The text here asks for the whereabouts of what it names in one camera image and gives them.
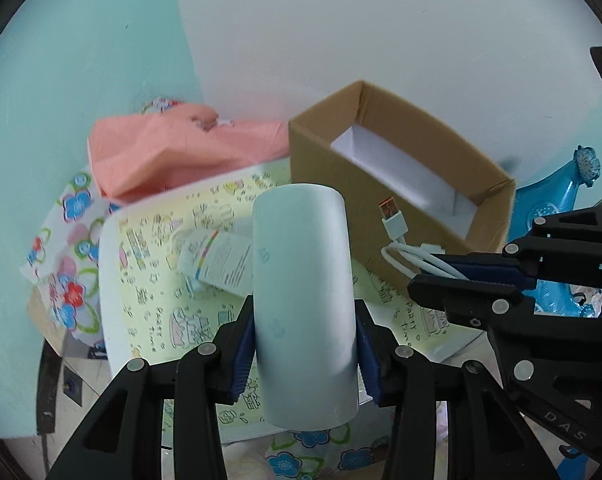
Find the yellow cartoon patterned tray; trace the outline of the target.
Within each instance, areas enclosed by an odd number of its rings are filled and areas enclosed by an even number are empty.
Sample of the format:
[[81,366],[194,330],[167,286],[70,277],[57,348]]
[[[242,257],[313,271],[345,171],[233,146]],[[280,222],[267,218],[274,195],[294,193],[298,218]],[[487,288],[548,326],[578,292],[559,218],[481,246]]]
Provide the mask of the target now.
[[[102,330],[112,376],[132,358],[150,364],[173,361],[211,341],[221,324],[235,320],[243,300],[177,271],[182,244],[194,228],[248,231],[252,202],[290,182],[289,158],[175,188],[119,209],[99,242]],[[479,337],[453,326],[443,312],[423,309],[352,261],[355,298],[400,344],[432,362],[443,362]],[[217,405],[222,443],[279,434],[263,418],[257,366],[233,406]]]

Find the floral patterned cloth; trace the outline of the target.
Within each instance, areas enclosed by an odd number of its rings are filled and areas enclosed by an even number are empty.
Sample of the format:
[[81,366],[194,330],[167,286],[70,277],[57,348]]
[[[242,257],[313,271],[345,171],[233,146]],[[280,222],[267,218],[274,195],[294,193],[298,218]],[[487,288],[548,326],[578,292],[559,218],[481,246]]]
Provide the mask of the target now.
[[33,285],[28,313],[59,356],[94,352],[102,359],[106,354],[99,241],[104,222],[117,209],[117,203],[101,196],[92,166],[86,165],[52,205],[21,268]]

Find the white cylindrical roll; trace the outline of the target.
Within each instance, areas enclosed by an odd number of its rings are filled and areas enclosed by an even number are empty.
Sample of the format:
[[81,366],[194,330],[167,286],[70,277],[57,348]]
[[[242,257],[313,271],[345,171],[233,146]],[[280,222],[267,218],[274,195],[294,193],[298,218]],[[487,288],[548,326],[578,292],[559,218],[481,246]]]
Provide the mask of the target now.
[[359,411],[350,243],[342,196],[296,183],[253,205],[253,313],[264,418],[292,431]]

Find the brown cardboard box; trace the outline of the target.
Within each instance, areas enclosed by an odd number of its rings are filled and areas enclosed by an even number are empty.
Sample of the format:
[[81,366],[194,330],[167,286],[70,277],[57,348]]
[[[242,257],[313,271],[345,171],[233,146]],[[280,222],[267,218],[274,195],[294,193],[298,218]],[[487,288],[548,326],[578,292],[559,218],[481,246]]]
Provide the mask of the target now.
[[466,255],[505,243],[514,179],[401,96],[359,80],[291,118],[288,131],[293,182],[342,195],[353,258],[400,292],[407,277],[381,255],[385,200],[402,212],[407,244]]

